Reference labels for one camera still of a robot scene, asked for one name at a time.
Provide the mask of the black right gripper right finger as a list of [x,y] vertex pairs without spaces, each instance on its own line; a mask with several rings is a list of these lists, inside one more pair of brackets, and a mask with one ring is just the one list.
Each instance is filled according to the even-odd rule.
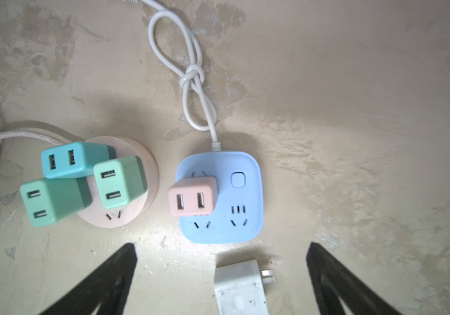
[[321,314],[399,314],[321,244],[312,242],[306,264]]

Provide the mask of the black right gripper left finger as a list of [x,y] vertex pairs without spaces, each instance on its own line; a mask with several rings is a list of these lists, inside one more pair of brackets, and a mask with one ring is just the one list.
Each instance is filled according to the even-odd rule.
[[122,314],[137,265],[126,243],[43,314]]

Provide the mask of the white square adapter cube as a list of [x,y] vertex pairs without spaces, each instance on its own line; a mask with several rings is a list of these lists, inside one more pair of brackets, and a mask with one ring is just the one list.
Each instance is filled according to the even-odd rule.
[[255,259],[218,267],[214,291],[219,313],[269,315],[264,285],[274,281],[273,271],[260,269]]

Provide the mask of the green plug adapter cube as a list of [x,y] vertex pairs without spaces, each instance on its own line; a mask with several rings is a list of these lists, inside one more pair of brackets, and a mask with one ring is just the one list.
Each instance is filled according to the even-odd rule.
[[147,191],[144,168],[138,156],[100,162],[93,172],[102,206],[106,209],[126,206]]

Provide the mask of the green plug adapter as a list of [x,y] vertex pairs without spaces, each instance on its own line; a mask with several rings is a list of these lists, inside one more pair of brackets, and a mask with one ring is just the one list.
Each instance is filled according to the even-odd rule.
[[31,225],[37,228],[83,211],[92,203],[85,178],[40,178],[22,184],[20,195]]

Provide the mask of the pink plug adapter cube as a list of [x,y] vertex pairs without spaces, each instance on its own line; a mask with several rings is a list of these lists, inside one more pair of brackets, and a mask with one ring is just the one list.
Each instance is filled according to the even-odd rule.
[[214,177],[182,178],[168,190],[169,211],[175,217],[210,215],[217,200]]

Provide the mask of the teal plug adapter cube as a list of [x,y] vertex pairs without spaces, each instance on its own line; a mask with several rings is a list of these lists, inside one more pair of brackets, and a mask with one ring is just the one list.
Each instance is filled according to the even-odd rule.
[[48,179],[76,179],[92,176],[93,167],[116,158],[112,146],[75,142],[56,146],[41,153],[43,174]]

